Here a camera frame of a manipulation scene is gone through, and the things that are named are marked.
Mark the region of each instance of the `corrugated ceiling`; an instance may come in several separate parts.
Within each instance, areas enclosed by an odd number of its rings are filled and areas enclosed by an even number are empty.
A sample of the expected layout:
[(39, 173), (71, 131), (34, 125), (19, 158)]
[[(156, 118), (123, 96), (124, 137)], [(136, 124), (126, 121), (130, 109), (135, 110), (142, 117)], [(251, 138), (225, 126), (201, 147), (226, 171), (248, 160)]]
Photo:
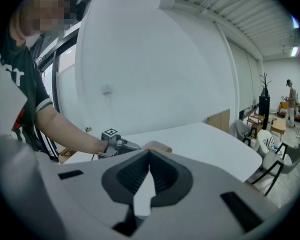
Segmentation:
[(287, 49), (300, 42), (292, 16), (277, 0), (182, 1), (207, 8), (228, 20), (255, 44), (265, 60), (284, 55), (284, 50), (287, 53)]

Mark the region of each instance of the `fluorescent light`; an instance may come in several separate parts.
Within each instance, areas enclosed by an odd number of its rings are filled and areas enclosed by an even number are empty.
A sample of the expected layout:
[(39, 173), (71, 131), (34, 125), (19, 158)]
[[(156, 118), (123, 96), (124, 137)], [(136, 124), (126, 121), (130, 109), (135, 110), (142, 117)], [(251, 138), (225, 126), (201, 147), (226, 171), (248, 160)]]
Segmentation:
[(293, 28), (294, 29), (298, 29), (299, 28), (299, 23), (298, 21), (295, 19), (295, 17), (292, 16), (292, 21), (293, 21)]
[(291, 56), (292, 57), (296, 56), (297, 51), (298, 51), (298, 46), (293, 47), (292, 52), (291, 52)]

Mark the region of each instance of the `neck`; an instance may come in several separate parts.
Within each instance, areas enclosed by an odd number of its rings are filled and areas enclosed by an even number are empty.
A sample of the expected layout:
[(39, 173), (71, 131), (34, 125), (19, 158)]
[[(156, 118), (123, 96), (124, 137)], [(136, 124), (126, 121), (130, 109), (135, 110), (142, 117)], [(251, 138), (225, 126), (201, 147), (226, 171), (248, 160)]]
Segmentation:
[(12, 39), (15, 40), (16, 46), (21, 46), (26, 42), (26, 36), (20, 28), (20, 8), (17, 9), (10, 19), (9, 31)]

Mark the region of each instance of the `white table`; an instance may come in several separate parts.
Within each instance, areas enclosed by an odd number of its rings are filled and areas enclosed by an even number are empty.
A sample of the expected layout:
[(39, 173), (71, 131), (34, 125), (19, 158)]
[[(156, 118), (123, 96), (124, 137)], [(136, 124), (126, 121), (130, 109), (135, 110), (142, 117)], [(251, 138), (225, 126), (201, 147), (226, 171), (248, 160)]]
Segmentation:
[[(172, 148), (172, 153), (217, 166), (241, 182), (245, 182), (262, 163), (261, 156), (250, 147), (230, 134), (201, 122), (122, 137), (140, 147), (151, 141), (161, 142)], [(87, 162), (91, 159), (90, 154), (75, 153), (65, 164)], [(148, 173), (134, 196), (136, 215), (150, 214), (150, 201), (155, 193), (153, 178)]]

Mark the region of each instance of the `beige pants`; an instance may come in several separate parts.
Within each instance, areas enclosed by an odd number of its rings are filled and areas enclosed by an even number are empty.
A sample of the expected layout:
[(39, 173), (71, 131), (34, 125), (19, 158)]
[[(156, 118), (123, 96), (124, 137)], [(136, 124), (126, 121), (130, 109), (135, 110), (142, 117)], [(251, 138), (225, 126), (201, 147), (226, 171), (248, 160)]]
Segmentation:
[(289, 107), (287, 112), (285, 113), (284, 120), (287, 121), (288, 118), (290, 118), (290, 126), (295, 125), (295, 109), (292, 107)]

